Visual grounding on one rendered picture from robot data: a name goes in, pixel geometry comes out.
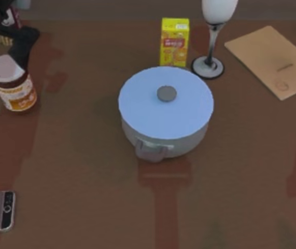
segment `lid knob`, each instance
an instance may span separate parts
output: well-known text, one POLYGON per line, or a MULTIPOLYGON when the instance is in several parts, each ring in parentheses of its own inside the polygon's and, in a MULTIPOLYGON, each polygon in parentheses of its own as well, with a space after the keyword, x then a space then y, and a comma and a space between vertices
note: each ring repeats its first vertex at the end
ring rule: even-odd
POLYGON ((177 97, 177 91, 174 87, 163 86, 158 89, 157 96, 160 101, 170 102, 177 97))

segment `jar label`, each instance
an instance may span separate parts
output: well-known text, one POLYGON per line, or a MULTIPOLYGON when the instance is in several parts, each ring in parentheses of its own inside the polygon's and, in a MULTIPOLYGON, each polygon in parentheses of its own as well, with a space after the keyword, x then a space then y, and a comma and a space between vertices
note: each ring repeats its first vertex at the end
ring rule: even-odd
POLYGON ((22 112, 31 108, 37 101, 37 94, 30 75, 26 81, 15 88, 1 88, 0 97, 5 107, 14 112, 22 112))

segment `wooden table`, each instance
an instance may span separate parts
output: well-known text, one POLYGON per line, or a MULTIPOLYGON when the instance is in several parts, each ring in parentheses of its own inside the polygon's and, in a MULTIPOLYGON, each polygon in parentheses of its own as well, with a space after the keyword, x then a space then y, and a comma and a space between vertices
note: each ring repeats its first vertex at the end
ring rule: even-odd
MULTIPOLYGON (((223 47, 266 25, 296 45, 296 21, 224 28, 206 138, 156 166, 134 156, 117 96, 158 64, 160 22, 31 25, 43 31, 30 62, 41 107, 15 116, 0 102, 0 190, 18 195, 0 249, 296 248, 296 96, 279 101, 223 47)), ((189 62, 207 41, 193 21, 189 62)))

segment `wooden board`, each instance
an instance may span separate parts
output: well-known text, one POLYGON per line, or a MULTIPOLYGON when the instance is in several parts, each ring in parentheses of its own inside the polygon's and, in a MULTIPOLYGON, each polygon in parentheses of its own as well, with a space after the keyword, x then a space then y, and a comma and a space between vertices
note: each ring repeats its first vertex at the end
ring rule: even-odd
POLYGON ((225 43, 280 100, 296 94, 296 46, 266 26, 225 43))

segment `pot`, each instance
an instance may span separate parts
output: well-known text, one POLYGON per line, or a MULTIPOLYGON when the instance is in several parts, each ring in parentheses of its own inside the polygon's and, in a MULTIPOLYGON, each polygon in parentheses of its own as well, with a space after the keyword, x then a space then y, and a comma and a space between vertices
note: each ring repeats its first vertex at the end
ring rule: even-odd
POLYGON ((207 84, 190 71, 171 66, 132 76, 121 88, 118 104, 125 136, 137 157, 150 162, 197 147, 214 109, 207 84))

